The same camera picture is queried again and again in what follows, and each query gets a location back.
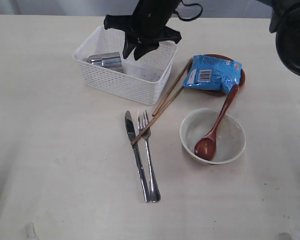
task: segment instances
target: wall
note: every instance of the wall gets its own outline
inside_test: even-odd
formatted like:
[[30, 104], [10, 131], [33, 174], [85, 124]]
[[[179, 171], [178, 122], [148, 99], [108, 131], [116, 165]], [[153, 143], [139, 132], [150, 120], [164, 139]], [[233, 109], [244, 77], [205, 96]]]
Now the wall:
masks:
[[[138, 0], [0, 0], [0, 14], [104, 16], [131, 14]], [[270, 18], [271, 8], [256, 0], [185, 0], [201, 3], [207, 18]], [[178, 8], [184, 17], [195, 7]]]

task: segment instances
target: barcode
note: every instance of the barcode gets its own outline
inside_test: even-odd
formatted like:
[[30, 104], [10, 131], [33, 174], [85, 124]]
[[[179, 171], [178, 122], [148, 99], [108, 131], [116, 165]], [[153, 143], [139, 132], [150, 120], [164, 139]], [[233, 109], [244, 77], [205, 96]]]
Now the barcode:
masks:
[[210, 82], [211, 72], [211, 69], [200, 70], [198, 82]]

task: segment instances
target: fork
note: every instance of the fork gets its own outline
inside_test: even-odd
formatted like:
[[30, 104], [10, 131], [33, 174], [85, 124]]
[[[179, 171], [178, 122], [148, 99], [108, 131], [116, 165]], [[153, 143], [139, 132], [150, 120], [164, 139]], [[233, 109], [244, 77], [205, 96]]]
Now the fork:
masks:
[[[149, 123], [149, 117], [147, 110], [140, 110], [138, 111], [138, 129], [139, 132], [142, 131], [143, 128], [146, 127], [146, 125]], [[149, 197], [150, 201], [153, 203], [160, 201], [161, 195], [159, 192], [158, 184], [155, 177], [154, 168], [152, 165], [152, 160], [150, 156], [150, 149], [149, 149], [149, 137], [151, 136], [151, 130], [148, 128], [147, 131], [144, 132], [142, 135], [142, 138], [145, 141], [145, 147], [146, 147], [146, 154], [148, 157], [148, 165], [149, 165]]]

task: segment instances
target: black cable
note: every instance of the black cable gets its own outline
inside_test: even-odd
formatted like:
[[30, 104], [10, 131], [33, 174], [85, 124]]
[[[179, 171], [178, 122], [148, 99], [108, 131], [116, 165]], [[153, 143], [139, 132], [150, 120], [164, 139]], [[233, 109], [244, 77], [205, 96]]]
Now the black cable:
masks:
[[178, 16], [178, 18], [183, 21], [183, 22], [191, 22], [193, 20], [196, 20], [197, 18], [199, 18], [201, 16], [201, 14], [204, 11], [204, 8], [201, 6], [200, 3], [190, 3], [190, 4], [185, 4], [183, 0], [181, 0], [181, 3], [185, 6], [185, 7], [192, 7], [192, 6], [199, 6], [201, 8], [200, 12], [198, 15], [191, 17], [191, 18], [182, 18], [179, 13], [177, 11], [174, 11], [173, 13], [176, 14]]

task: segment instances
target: silverware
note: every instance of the silverware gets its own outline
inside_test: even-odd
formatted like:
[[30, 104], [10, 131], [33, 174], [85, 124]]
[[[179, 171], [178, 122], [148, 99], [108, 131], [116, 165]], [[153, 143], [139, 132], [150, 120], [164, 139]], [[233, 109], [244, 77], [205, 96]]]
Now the silverware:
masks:
[[[142, 131], [146, 127], [146, 125], [149, 123], [149, 117], [147, 110], [144, 111], [138, 111], [138, 129], [139, 132]], [[146, 154], [148, 157], [148, 165], [149, 165], [149, 197], [150, 201], [152, 202], [158, 202], [161, 199], [161, 195], [159, 192], [158, 184], [155, 177], [154, 168], [152, 165], [152, 160], [150, 156], [150, 149], [149, 149], [149, 137], [151, 136], [151, 130], [150, 127], [144, 132], [142, 135], [144, 141], [145, 141], [145, 147], [146, 147]]]
[[[128, 134], [129, 140], [131, 142], [133, 139], [135, 139], [136, 132], [135, 132], [134, 123], [132, 122], [132, 117], [131, 117], [130, 111], [125, 112], [124, 120], [125, 120], [126, 132]], [[134, 156], [135, 156], [136, 166], [138, 168], [138, 174], [139, 174], [139, 179], [140, 179], [141, 186], [142, 186], [144, 201], [149, 202], [149, 190], [148, 190], [144, 167], [142, 166], [139, 147], [138, 147], [137, 142], [132, 145], [132, 149], [133, 149]]]
[[90, 55], [86, 60], [87, 63], [97, 65], [104, 68], [122, 67], [119, 52], [110, 52], [103, 54]]

